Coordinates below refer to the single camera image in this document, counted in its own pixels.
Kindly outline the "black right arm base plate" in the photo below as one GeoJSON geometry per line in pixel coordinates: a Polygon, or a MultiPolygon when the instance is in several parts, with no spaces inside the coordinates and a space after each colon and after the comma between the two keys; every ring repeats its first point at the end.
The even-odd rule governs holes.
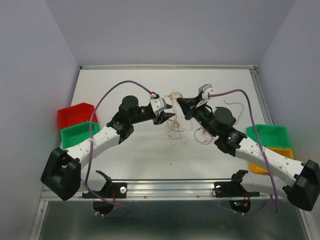
{"type": "Polygon", "coordinates": [[[230,181],[217,182],[211,191],[211,195],[216,198],[259,197],[259,192],[247,191],[241,185],[243,178],[248,173],[247,170],[239,170],[232,175],[230,181]]]}

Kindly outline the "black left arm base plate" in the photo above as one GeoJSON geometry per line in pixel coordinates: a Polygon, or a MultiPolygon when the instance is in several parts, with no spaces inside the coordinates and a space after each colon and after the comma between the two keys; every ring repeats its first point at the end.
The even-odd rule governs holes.
{"type": "Polygon", "coordinates": [[[128,183],[113,181],[110,176],[96,170],[92,184],[88,181],[90,189],[98,196],[105,199],[125,199],[127,197],[128,183]]]}

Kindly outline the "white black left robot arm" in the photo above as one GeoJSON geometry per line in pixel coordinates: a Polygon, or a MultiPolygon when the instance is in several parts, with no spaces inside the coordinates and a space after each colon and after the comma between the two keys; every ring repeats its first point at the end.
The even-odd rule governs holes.
{"type": "Polygon", "coordinates": [[[145,121],[152,121],[154,125],[163,124],[175,116],[167,112],[171,108],[172,105],[159,95],[150,98],[147,106],[139,106],[138,99],[133,95],[125,96],[118,112],[99,132],[75,146],[65,150],[57,147],[50,153],[41,182],[61,200],[69,200],[81,188],[82,170],[89,161],[124,142],[134,132],[134,124],[145,121]]]}

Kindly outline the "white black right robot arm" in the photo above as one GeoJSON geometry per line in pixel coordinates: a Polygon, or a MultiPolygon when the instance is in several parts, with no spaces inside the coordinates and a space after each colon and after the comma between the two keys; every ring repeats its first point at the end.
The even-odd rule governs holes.
{"type": "Polygon", "coordinates": [[[269,176],[239,170],[232,176],[231,192],[242,195],[253,191],[286,198],[295,207],[311,211],[320,195],[320,167],[308,160],[306,163],[286,158],[236,130],[236,119],[229,109],[218,107],[210,111],[200,104],[200,99],[178,98],[177,103],[186,120],[195,119],[211,136],[215,145],[225,154],[243,159],[267,169],[269,176]]]}

